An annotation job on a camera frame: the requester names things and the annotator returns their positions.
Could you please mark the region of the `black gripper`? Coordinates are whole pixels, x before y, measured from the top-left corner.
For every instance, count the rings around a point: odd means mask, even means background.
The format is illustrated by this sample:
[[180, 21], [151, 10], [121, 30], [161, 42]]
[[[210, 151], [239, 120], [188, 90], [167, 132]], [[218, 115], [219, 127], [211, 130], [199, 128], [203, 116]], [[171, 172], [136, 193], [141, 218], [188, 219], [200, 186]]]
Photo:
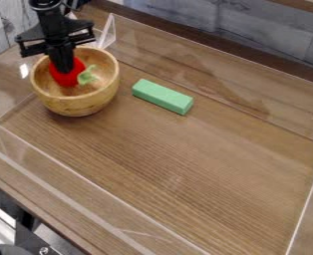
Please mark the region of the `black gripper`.
[[32, 6], [38, 24], [14, 38], [22, 58], [46, 54], [62, 74], [74, 68], [73, 47], [95, 41], [91, 20], [68, 18], [60, 6]]

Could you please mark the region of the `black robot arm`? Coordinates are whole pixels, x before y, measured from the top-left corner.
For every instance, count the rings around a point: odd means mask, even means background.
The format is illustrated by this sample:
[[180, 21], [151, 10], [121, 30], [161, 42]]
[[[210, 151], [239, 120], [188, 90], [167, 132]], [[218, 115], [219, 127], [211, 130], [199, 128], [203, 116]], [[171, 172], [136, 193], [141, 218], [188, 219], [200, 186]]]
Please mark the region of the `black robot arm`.
[[62, 0], [29, 0], [38, 24], [14, 38], [22, 58], [45, 54], [61, 74], [74, 69], [74, 49], [96, 40], [91, 20], [74, 20], [62, 14]]

